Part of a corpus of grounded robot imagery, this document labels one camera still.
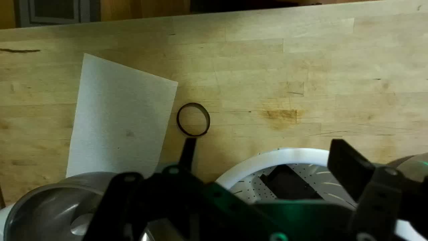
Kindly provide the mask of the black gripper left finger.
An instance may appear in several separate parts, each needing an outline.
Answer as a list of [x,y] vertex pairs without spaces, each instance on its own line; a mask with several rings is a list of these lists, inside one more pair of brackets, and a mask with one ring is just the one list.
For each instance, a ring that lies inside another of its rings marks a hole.
[[186,241],[210,241],[210,220],[197,205],[202,183],[189,166],[169,166],[143,179],[115,176],[83,241],[139,241],[150,223],[166,219]]

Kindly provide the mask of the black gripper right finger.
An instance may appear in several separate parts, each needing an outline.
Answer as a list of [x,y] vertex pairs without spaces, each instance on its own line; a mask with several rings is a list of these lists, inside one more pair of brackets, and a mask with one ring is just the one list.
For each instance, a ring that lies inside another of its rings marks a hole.
[[348,224],[355,241],[399,241],[399,220],[428,236],[427,179],[416,181],[396,166],[375,165],[344,140],[330,142],[328,169],[357,204]]

